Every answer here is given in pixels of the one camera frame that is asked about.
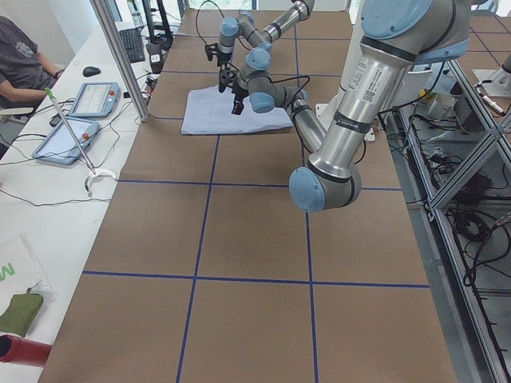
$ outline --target white table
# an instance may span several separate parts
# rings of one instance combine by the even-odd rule
[[[120,29],[125,27],[130,25],[120,25]],[[81,71],[88,65],[100,68],[101,74],[83,77]],[[150,71],[149,62],[146,60],[133,64],[133,71],[135,77],[143,76]],[[121,91],[126,91],[101,29],[90,36],[68,65],[53,87],[53,94],[58,101],[64,101],[75,97],[83,82],[96,81],[116,81],[121,86]],[[144,82],[145,76],[139,80],[139,84],[143,85]],[[129,102],[129,99],[121,97],[109,119],[100,120],[100,125],[107,125],[122,110],[123,105]],[[48,105],[50,101],[46,99],[40,109]],[[30,119],[22,134],[48,134],[52,129],[49,120],[55,113],[55,109],[51,108],[37,114]],[[113,170],[119,175],[137,134],[139,123],[140,119],[133,104],[113,122],[113,128],[121,138],[103,168]],[[99,164],[103,161],[116,138],[117,135],[109,128],[97,136],[88,151],[93,163]],[[25,156],[30,157],[40,142],[28,137],[16,140],[14,144]],[[20,160],[24,160],[22,154],[11,148],[0,164]],[[88,173],[89,169],[81,162],[71,166],[60,166],[49,162],[30,161],[0,166],[0,182],[3,183],[2,190],[23,199],[34,203],[54,203],[69,199],[88,199],[84,188]],[[110,199],[116,184],[111,178],[95,179],[92,186],[93,198]],[[106,202],[33,207],[0,193],[0,211],[3,218],[0,223],[0,243],[24,235],[55,292],[53,297],[43,304],[27,338],[53,344],[107,207]],[[0,381],[35,382],[41,371],[42,369],[36,367],[1,363]]]

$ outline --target person's arm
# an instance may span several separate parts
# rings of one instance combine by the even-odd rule
[[[62,75],[62,71],[47,58],[44,54],[41,52],[37,52],[36,57],[38,58],[39,62],[42,65],[42,68],[45,72],[49,73],[52,77],[60,78]]]
[[[44,90],[15,88],[8,80],[5,80],[0,82],[0,95],[10,102],[32,102],[42,101],[46,97],[46,92]]]

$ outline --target red tube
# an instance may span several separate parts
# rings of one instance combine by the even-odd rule
[[[51,345],[12,335],[0,336],[0,362],[44,367]]]

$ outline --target white wall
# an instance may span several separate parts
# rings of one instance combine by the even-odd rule
[[[85,40],[99,26],[89,0],[45,0],[67,37],[73,52],[77,52]]]
[[[63,65],[98,25],[89,0],[1,0],[0,14],[25,31],[51,61]]]
[[[260,10],[288,10],[291,0],[259,0]],[[316,0],[314,10],[344,10],[345,0]]]
[[[19,26],[50,60],[67,64],[74,56],[46,0],[2,0],[0,14]]]

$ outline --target blue joint cap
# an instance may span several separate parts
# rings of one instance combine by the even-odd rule
[[[431,64],[434,62],[453,60],[463,56],[468,48],[469,40],[466,39],[451,46],[419,54],[415,60],[415,64]]]
[[[362,28],[367,37],[386,40],[404,34],[430,10],[433,0],[366,0]]]
[[[307,213],[325,208],[325,192],[314,172],[305,167],[294,170],[289,177],[291,199]]]
[[[265,41],[259,44],[258,48],[266,50],[268,53],[271,52],[271,48],[273,48],[273,44],[271,44],[269,41]]]
[[[275,100],[268,93],[254,92],[250,95],[252,110],[256,113],[268,113],[275,107]]]
[[[222,21],[222,25],[220,26],[220,32],[231,38],[232,36],[236,36],[238,34],[238,21],[235,18],[225,18]]]
[[[253,23],[255,21],[254,19],[254,15],[252,14],[252,12],[242,12],[240,14],[244,14],[245,16],[248,16],[248,18],[250,18],[250,21]]]
[[[245,58],[248,66],[255,70],[266,70],[270,67],[271,56],[262,48],[254,48]]]

